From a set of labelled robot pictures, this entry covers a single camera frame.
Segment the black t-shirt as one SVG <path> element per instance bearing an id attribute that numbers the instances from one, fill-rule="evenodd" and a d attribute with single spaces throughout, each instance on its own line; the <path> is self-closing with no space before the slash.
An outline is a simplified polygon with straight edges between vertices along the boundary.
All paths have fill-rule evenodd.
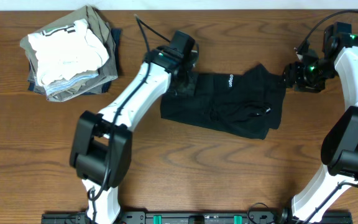
<path id="1" fill-rule="evenodd" d="M 242 75 L 199 73 L 193 96 L 162 96 L 163 119 L 265 139 L 278 129 L 286 89 L 283 77 L 256 65 Z"/>

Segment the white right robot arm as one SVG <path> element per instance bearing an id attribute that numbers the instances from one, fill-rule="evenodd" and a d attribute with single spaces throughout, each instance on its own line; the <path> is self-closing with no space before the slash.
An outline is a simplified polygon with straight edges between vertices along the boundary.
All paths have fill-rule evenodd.
<path id="1" fill-rule="evenodd" d="M 323 140 L 317 173 L 283 209 L 280 223 L 352 223 L 349 212 L 329 208 L 358 188 L 358 35 L 350 24 L 335 22 L 324 30 L 322 58 L 309 45 L 304 41 L 296 49 L 299 60 L 285 67 L 286 87 L 319 93 L 326 80 L 339 77 L 345 112 Z"/>

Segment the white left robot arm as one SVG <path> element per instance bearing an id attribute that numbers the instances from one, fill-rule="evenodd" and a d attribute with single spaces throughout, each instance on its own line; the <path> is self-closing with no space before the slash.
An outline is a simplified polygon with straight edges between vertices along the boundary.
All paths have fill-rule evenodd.
<path id="1" fill-rule="evenodd" d="M 112 103 L 80 116 L 69 163 L 85 186 L 90 223 L 117 220 L 118 187 L 131 163 L 133 132 L 161 95 L 186 83 L 198 58 L 198 47 L 188 52 L 157 47 L 145 54 L 133 81 Z"/>

